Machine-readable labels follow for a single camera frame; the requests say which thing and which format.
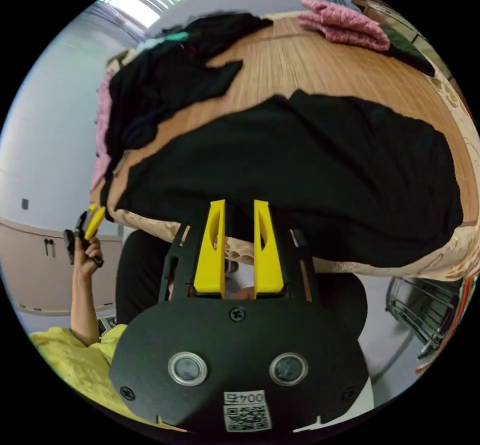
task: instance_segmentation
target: hand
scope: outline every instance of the hand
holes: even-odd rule
[[[75,237],[75,253],[73,255],[73,275],[87,280],[91,280],[92,275],[98,267],[92,260],[93,257],[102,258],[102,249],[100,240],[93,237],[90,240],[90,246],[84,250],[80,238]]]

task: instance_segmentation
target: green cloth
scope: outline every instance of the green cloth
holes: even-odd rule
[[[400,60],[429,77],[435,76],[433,65],[404,35],[390,25],[380,24],[380,28],[390,40],[390,48],[386,52],[383,52],[384,55]]]

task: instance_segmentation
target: pink towel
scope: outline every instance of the pink towel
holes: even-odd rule
[[[110,163],[110,157],[107,154],[105,145],[105,133],[109,127],[110,108],[112,99],[110,98],[109,85],[114,76],[114,71],[108,71],[98,88],[98,107],[96,111],[96,160],[95,170],[91,178],[90,191],[92,191],[102,179]]]
[[[379,24],[343,5],[324,0],[302,0],[311,11],[298,15],[303,27],[320,30],[329,42],[357,45],[376,52],[390,48],[390,40]]]

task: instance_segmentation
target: sticker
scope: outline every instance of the sticker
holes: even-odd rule
[[[225,392],[223,401],[227,432],[260,432],[272,428],[264,390]]]

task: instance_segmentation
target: wire basket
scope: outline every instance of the wire basket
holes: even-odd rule
[[[392,278],[386,294],[386,310],[423,344],[418,360],[441,346],[459,306],[461,285],[461,280]]]

